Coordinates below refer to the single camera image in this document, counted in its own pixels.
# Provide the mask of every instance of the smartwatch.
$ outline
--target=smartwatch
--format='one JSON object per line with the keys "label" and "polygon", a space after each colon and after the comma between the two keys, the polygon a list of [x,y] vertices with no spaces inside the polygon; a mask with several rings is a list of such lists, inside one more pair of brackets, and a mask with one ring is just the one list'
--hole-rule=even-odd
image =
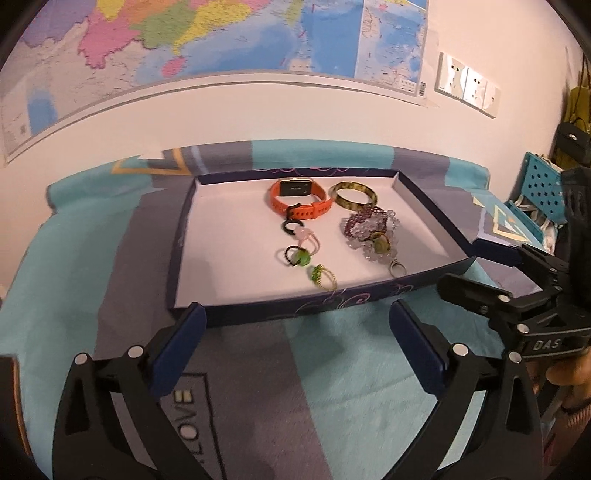
{"label": "smartwatch", "polygon": [[[318,202],[309,205],[288,205],[277,197],[305,197],[314,195]],[[286,220],[312,220],[328,212],[333,204],[333,199],[328,196],[320,185],[312,179],[281,179],[276,181],[269,189],[271,208]]]}

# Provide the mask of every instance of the gold ring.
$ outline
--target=gold ring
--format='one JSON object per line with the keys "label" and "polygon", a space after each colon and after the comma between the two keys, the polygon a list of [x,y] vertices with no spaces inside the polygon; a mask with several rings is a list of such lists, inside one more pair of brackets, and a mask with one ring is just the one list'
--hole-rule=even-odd
{"label": "gold ring", "polygon": [[[347,200],[346,198],[339,195],[338,191],[343,189],[351,189],[362,192],[368,196],[369,202],[351,202],[350,200]],[[367,185],[363,185],[362,183],[358,183],[356,181],[341,181],[340,183],[333,185],[329,190],[329,195],[337,205],[340,205],[342,208],[346,208],[347,210],[351,210],[353,212],[360,212],[361,210],[364,210],[367,207],[373,207],[378,203],[378,194],[376,194]]]}
{"label": "gold ring", "polygon": [[[330,280],[330,283],[331,283],[330,288],[327,288],[322,284],[322,275],[324,275],[325,277],[327,277]],[[312,281],[314,282],[314,284],[316,286],[322,288],[322,290],[335,291],[337,289],[335,274],[333,274],[324,265],[316,265],[312,269],[311,278],[312,278]]]}
{"label": "gold ring", "polygon": [[[402,270],[404,271],[402,275],[394,275],[393,269],[394,267],[400,265],[400,267],[402,267]],[[406,267],[404,265],[402,265],[398,260],[394,259],[392,260],[392,263],[390,263],[390,275],[392,275],[394,278],[398,278],[398,277],[405,277],[406,275],[408,275],[408,271],[406,269]]]}

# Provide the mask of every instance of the fabric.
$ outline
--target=fabric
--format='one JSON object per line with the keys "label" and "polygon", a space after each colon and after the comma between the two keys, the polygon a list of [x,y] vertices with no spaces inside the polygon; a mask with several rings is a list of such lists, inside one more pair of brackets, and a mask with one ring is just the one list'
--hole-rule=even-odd
{"label": "fabric", "polygon": [[[46,475],[60,393],[75,354],[121,355],[172,321],[164,308],[175,269],[170,258],[177,232],[183,238],[193,175],[299,166],[398,168],[470,241],[535,244],[507,226],[510,213],[485,189],[485,169],[384,145],[197,145],[166,151],[164,160],[133,157],[64,179],[48,189],[55,214],[31,243],[0,310],[0,355],[15,353],[21,364],[27,435]],[[514,269],[490,262],[474,263],[466,275],[532,289]],[[403,296],[450,341],[500,354],[486,321],[442,302],[433,287]],[[187,429],[194,433],[183,438],[216,480],[380,478],[435,402],[389,332],[392,300],[210,330],[177,386],[181,395],[163,398],[163,409],[181,437]],[[460,455],[481,402],[475,395],[446,462]],[[133,439],[120,400],[118,409]],[[131,447],[150,463],[137,438]]]}

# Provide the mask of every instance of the purple map region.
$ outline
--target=purple map region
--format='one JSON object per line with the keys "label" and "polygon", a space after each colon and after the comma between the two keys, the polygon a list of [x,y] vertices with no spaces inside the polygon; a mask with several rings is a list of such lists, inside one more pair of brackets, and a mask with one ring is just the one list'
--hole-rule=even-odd
{"label": "purple map region", "polygon": [[38,47],[48,39],[60,41],[76,23],[94,10],[96,0],[48,0],[23,33],[21,40]]}

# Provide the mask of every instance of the white wall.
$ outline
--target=white wall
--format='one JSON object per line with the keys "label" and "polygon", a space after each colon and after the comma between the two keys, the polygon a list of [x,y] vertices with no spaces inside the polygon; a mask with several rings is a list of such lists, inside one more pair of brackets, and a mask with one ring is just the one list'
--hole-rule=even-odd
{"label": "white wall", "polygon": [[45,188],[134,154],[235,140],[315,138],[397,145],[476,162],[506,199],[526,151],[548,154],[580,49],[545,0],[430,0],[440,50],[502,89],[496,119],[431,94],[423,108],[362,92],[293,85],[215,86],[99,113],[40,141],[0,170],[0,285],[10,284],[48,218]]}

